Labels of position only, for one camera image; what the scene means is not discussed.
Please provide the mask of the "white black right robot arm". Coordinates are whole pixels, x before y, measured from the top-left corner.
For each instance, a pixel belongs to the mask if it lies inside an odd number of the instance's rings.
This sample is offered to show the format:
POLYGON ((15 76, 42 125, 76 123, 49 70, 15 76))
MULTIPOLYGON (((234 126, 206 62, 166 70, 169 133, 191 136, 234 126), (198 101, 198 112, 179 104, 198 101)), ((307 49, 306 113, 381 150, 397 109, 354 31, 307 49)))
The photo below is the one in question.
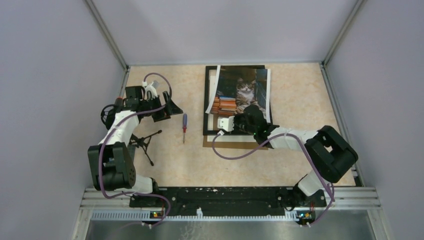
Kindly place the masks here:
POLYGON ((261 147, 305 155, 312 170, 293 188, 293 200, 299 206, 307 206, 321 188, 330 193, 331 184, 337 183, 359 159, 353 147, 330 125, 318 130, 285 128, 268 123, 255 105, 236 114, 233 124, 253 136, 261 147))

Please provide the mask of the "blue red handled screwdriver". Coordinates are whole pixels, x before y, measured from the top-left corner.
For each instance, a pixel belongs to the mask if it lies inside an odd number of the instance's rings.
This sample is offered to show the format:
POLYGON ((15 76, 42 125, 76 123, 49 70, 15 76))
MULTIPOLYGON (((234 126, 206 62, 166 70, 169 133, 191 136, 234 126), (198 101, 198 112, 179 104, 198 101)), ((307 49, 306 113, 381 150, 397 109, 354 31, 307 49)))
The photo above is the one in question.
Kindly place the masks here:
POLYGON ((182 130, 183 130, 182 142, 183 142, 183 144, 185 143, 185 138, 186 138, 187 123, 188 123, 188 115, 186 113, 184 113, 183 118, 182 118, 182 130))

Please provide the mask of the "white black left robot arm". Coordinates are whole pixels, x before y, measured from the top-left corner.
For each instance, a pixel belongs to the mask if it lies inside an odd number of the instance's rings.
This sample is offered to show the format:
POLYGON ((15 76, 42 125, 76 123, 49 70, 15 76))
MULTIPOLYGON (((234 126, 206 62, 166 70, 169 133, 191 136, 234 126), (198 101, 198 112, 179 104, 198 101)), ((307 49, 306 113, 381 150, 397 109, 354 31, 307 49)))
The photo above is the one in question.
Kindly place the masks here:
POLYGON ((141 194, 141 200, 154 207, 160 202, 161 194, 155 190, 153 178, 136 173, 129 146, 139 148, 143 139, 133 132, 144 117, 159 122, 182 114, 183 110, 172 101, 171 92, 162 93, 165 100, 162 103, 152 85, 126 87, 125 92, 125 98, 118 97, 102 109, 101 119, 108 132, 97 145, 88 148, 93 186, 101 192, 127 190, 141 194))

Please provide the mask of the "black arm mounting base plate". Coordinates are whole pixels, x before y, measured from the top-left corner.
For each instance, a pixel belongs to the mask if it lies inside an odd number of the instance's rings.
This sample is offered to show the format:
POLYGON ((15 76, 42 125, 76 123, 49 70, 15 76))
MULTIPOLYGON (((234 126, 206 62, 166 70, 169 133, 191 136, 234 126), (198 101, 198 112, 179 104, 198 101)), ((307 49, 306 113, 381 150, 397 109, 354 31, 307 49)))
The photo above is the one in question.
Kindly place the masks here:
POLYGON ((206 217, 282 216, 289 210, 327 206, 323 190, 302 198, 292 187, 160 187, 159 197, 133 196, 131 208, 158 208, 165 212, 170 202, 170 217, 193 216, 200 209, 206 217))

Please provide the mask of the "aluminium front frame rail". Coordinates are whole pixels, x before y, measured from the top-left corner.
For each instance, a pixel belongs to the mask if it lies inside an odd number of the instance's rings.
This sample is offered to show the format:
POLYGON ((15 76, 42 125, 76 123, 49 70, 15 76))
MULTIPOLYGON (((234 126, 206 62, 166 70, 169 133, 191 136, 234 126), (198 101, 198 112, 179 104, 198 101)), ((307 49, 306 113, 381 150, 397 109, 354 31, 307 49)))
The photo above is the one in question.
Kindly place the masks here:
POLYGON ((379 210, 373 187, 336 187, 301 196, 292 187, 161 187, 157 197, 119 195, 106 199, 87 188, 80 210, 93 220, 119 221, 298 221, 320 211, 379 210))

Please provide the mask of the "brown fibreboard backing board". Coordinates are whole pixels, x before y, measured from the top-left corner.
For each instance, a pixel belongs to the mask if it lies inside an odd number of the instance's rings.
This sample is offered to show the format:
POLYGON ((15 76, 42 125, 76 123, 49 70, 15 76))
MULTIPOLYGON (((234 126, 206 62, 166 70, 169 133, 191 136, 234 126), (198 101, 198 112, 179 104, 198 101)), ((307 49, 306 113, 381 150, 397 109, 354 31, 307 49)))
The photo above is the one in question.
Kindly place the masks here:
POLYGON ((215 135, 206 135, 203 137, 202 146, 204 148, 221 148, 221 149, 240 149, 240 150, 253 150, 259 146, 259 144, 255 142, 217 142, 215 140, 213 144, 213 139, 215 135))

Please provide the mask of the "black microphone on stand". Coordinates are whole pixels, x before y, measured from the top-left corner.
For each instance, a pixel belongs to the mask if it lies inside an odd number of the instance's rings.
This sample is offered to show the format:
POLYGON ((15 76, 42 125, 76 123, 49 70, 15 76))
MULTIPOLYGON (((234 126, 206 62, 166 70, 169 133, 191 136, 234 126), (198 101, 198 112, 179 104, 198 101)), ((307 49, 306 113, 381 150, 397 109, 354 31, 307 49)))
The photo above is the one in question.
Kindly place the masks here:
POLYGON ((143 101, 138 98, 118 97, 113 104, 106 105, 100 113, 102 123, 108 130, 106 136, 100 141, 100 144, 112 146, 115 143, 124 143, 135 148, 141 148, 146 155, 151 166, 154 162, 148 154, 148 147, 153 136, 161 134, 158 130, 150 135, 137 137, 134 130, 140 124, 141 115, 136 115, 146 109, 143 101))

